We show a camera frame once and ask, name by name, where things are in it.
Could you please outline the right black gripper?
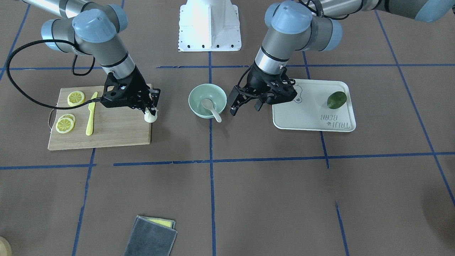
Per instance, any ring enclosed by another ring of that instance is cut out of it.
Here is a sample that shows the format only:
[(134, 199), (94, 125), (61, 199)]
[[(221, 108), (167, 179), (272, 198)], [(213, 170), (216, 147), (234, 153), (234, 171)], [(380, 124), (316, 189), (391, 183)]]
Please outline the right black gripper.
[(106, 80), (117, 81), (119, 83), (127, 83), (127, 94), (130, 99), (130, 107), (132, 109), (143, 109), (144, 117), (157, 115), (157, 105), (161, 93), (161, 89), (150, 89), (147, 86), (142, 74), (138, 68), (134, 68), (131, 74), (122, 79), (117, 79), (114, 73), (110, 72)]

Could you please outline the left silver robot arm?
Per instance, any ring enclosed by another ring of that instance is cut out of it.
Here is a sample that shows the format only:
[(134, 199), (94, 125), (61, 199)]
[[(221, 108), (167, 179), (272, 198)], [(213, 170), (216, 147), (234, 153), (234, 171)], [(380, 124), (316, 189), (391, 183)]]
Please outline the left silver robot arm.
[(265, 13), (268, 31), (255, 61), (227, 98), (231, 115), (251, 100), (255, 109), (263, 104), (294, 100), (294, 82), (286, 76), (286, 65), (295, 51), (329, 51), (336, 48), (343, 30), (340, 20), (360, 11), (380, 10), (421, 22), (444, 16), (453, 0), (286, 0), (273, 3)]

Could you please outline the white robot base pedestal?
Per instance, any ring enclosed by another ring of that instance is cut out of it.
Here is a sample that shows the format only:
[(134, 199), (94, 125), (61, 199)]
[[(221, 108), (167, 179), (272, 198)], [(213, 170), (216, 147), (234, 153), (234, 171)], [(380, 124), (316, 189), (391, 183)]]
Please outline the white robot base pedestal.
[(188, 0), (179, 15), (179, 51), (241, 50), (239, 9), (230, 0)]

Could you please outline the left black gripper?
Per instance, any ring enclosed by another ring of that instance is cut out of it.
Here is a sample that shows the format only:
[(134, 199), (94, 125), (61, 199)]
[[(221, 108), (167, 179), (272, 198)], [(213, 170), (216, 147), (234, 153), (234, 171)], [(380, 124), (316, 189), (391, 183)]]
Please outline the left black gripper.
[(294, 89), (295, 81), (286, 75), (287, 68), (278, 70), (278, 74), (270, 75), (262, 71), (255, 63), (251, 66), (244, 91), (234, 86), (227, 96), (229, 112), (232, 116), (237, 114), (239, 108), (250, 100), (257, 99), (255, 110), (260, 111), (263, 104), (280, 104), (294, 100), (297, 92)]

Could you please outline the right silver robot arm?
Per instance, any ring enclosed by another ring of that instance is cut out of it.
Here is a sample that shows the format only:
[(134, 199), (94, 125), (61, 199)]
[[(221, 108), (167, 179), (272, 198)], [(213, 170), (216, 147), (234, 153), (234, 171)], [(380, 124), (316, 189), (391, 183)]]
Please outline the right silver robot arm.
[(45, 22), (42, 41), (53, 50), (91, 55), (107, 73), (102, 96), (106, 108), (139, 109), (148, 123), (157, 119), (160, 89), (146, 84), (119, 33), (128, 19), (118, 5), (99, 5), (85, 0), (28, 0), (59, 17)]

